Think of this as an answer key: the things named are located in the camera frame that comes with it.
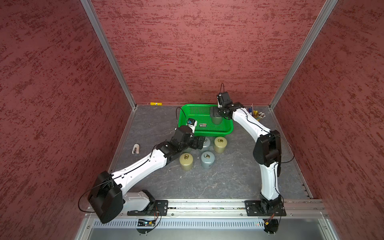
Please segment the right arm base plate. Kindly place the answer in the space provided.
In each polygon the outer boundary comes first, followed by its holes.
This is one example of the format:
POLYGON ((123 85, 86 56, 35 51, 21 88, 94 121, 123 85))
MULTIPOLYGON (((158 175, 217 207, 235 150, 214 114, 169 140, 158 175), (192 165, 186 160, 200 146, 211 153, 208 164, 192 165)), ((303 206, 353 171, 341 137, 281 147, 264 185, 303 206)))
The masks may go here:
POLYGON ((287 215, 282 201, 279 199, 273 201, 264 199, 257 201, 247 200, 244 203, 248 217, 271 217, 272 215, 285 217, 287 215))

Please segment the yellow-green canister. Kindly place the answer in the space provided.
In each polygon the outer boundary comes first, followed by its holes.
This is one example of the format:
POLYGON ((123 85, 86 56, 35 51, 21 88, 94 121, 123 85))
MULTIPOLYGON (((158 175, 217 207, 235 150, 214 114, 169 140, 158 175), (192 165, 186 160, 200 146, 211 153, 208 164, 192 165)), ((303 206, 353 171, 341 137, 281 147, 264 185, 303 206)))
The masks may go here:
POLYGON ((214 140, 214 150, 216 153, 221 154, 225 151, 228 141, 224 137, 216 137, 214 140))
POLYGON ((193 168, 194 158, 190 153, 183 153, 180 155, 179 162, 182 170, 190 171, 193 168))

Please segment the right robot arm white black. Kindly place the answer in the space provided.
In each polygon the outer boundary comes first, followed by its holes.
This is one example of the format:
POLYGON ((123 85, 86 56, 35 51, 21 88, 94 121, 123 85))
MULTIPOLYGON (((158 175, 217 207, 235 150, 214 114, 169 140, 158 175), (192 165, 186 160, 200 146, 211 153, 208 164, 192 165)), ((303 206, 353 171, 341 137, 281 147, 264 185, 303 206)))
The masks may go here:
POLYGON ((270 130, 256 120, 240 103, 211 107, 213 118, 233 120, 241 125, 254 139, 253 157, 261 169, 262 190, 260 211, 271 215, 277 208, 283 206, 283 197, 278 187, 278 177, 281 172, 282 144, 281 134, 270 130))

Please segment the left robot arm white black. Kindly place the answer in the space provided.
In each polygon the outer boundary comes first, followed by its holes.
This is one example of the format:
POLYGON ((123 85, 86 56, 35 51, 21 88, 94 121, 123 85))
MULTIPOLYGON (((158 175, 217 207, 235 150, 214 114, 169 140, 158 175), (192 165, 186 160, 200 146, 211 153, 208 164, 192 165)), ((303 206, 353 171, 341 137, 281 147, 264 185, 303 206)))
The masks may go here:
POLYGON ((154 171, 177 160, 186 149, 201 150, 205 137, 195 136, 194 131, 191 126, 178 127, 171 140, 154 145, 151 152, 136 163, 111 174, 107 171, 100 173, 93 187, 82 195, 87 197, 92 210, 84 210, 78 206, 79 211, 95 213, 103 224, 116 218, 124 207, 128 212, 154 215, 157 219, 162 212, 158 209, 155 198, 147 190, 138 193, 131 193, 129 190, 154 171))

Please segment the blue-grey canister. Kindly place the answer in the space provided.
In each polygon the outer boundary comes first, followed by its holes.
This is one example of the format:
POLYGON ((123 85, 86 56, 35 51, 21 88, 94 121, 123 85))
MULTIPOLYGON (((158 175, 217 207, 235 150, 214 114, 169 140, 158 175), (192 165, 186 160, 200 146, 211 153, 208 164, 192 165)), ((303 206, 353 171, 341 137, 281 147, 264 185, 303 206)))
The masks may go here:
POLYGON ((201 164, 204 169, 211 169, 215 163, 215 155, 210 151, 203 152, 201 155, 201 164))
POLYGON ((205 138, 202 151, 209 151, 211 145, 211 140, 209 138, 205 138))

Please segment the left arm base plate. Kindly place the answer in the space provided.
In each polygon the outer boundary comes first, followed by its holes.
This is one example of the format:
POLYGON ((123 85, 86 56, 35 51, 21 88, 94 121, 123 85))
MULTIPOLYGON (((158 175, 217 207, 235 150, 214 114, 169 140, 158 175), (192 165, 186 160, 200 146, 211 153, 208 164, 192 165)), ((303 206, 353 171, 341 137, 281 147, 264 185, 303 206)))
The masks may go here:
POLYGON ((154 200, 142 211, 128 211, 128 216, 166 216, 168 212, 168 200, 154 200))

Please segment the green canister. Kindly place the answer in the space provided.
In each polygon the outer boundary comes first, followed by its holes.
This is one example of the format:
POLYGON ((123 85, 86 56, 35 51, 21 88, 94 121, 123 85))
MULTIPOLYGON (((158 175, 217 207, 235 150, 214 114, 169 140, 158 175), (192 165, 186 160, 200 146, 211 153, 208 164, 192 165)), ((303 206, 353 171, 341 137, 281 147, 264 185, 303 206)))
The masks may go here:
POLYGON ((222 117, 211 117, 212 123, 215 125, 220 125, 223 119, 222 117))

